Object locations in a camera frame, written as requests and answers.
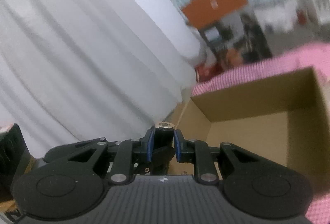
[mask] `pink fabric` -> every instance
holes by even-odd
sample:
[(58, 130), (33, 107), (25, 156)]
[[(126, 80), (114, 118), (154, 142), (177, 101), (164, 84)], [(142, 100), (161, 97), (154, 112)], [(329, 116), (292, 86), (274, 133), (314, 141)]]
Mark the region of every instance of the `pink fabric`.
[[(310, 43), (258, 63), (240, 66), (197, 84), (192, 95), (200, 95), (286, 72), (313, 66), (322, 82), (330, 80), (330, 44)], [(330, 224), (330, 193), (313, 200), (306, 217), (314, 224)]]

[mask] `open cardboard box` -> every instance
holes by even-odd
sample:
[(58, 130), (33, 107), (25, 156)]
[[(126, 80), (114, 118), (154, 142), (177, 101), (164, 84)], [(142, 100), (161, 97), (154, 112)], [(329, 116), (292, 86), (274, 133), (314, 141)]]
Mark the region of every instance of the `open cardboard box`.
[[(315, 194), (330, 189), (329, 118), (313, 68), (192, 97), (171, 121), (185, 139), (231, 142), (302, 173)], [(186, 172), (193, 165), (174, 157), (169, 174)]]

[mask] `pink checkered cloth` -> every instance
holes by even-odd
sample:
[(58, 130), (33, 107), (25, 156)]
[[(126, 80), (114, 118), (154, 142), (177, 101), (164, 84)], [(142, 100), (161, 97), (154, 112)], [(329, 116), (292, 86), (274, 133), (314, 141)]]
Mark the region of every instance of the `pink checkered cloth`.
[[(215, 76), (194, 86), (192, 96), (313, 66), (322, 83), (330, 81), (330, 44), (309, 43), (279, 57), (260, 61)], [(314, 224), (330, 224), (330, 193), (315, 198), (306, 217)]]

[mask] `white curtain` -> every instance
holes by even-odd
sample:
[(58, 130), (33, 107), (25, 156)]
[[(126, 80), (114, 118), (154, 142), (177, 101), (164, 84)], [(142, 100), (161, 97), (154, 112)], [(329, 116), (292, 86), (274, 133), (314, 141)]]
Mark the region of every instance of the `white curtain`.
[(134, 0), (0, 0), (0, 123), (31, 153), (142, 137), (194, 70)]

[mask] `black circular disc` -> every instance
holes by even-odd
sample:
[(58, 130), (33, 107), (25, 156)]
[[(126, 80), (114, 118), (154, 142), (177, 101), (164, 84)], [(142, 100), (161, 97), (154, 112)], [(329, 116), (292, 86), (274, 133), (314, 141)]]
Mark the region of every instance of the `black circular disc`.
[[(265, 219), (283, 219), (303, 214), (312, 200), (308, 180), (294, 171), (278, 176), (262, 173), (254, 164), (227, 177), (224, 193), (237, 209)], [(249, 171), (259, 171), (254, 175)]]
[(104, 192), (103, 180), (84, 163), (52, 163), (21, 176), (13, 188), (19, 208), (32, 217), (67, 219), (96, 206)]

